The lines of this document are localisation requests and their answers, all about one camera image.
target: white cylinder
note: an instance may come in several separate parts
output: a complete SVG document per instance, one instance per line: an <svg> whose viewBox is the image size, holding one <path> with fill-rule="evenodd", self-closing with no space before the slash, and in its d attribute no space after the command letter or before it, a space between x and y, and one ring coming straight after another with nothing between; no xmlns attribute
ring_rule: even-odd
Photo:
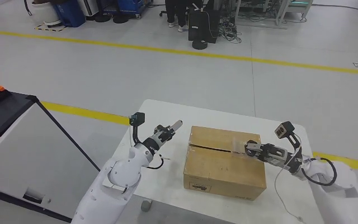
<svg viewBox="0 0 358 224"><path fill-rule="evenodd" d="M32 7L33 14L36 15L36 17L43 21L46 25L55 25L61 22L50 2L43 4L32 3Z"/></svg>

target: robotic arm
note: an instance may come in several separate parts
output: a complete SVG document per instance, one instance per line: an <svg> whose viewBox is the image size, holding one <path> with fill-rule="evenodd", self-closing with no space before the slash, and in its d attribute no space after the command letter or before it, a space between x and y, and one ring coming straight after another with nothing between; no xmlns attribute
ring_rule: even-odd
<svg viewBox="0 0 358 224"><path fill-rule="evenodd" d="M245 145L245 152L250 157L288 170L300 180L308 180L325 223L356 223L358 182L355 173L343 162L302 155L301 143L297 140L294 129L290 122L284 122L275 133L280 139L287 138L295 153L273 144L259 144L252 140Z"/></svg>
<svg viewBox="0 0 358 224"><path fill-rule="evenodd" d="M143 123L143 113L135 113L130 117L135 145L129 149L128 158L118 161L111 158L106 162L80 201L71 223L116 223L140 182L141 168L158 169L163 165L162 159L159 167L148 167L154 154L172 139L175 131L182 125L182 121L179 120L170 127L157 126L154 134L141 143L138 139L138 126ZM104 186L103 181L106 177L113 186L123 187L124 191Z"/></svg>

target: computer tower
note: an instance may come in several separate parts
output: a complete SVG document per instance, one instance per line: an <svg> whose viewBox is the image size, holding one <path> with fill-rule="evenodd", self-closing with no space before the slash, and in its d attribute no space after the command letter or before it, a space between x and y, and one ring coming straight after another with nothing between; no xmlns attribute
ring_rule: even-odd
<svg viewBox="0 0 358 224"><path fill-rule="evenodd" d="M215 44L219 35L219 22L220 11L218 10L205 10L204 12L191 10L189 13L189 40L203 40Z"/></svg>

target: black round base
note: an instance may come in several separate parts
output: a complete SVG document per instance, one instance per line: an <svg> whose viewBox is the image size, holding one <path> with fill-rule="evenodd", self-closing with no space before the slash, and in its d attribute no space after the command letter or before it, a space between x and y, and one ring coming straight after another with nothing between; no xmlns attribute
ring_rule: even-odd
<svg viewBox="0 0 358 224"><path fill-rule="evenodd" d="M124 24L125 22L128 22L128 17L127 16L115 16L113 17L113 22L115 24Z"/></svg>
<svg viewBox="0 0 358 224"><path fill-rule="evenodd" d="M208 44L203 40L194 40L191 46L196 50L204 50L205 48L208 47Z"/></svg>
<svg viewBox="0 0 358 224"><path fill-rule="evenodd" d="M96 22L107 22L110 20L111 20L111 16L105 16L105 15L96 16L95 18Z"/></svg>

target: label on box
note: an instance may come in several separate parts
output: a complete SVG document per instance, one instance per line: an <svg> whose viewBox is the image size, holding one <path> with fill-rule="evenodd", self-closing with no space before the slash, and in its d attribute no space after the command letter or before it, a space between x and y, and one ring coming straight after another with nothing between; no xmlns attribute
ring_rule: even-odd
<svg viewBox="0 0 358 224"><path fill-rule="evenodd" d="M189 189L199 190L201 192L210 192L211 186L210 185L205 185L205 184L198 184L198 183L190 182L189 183Z"/></svg>

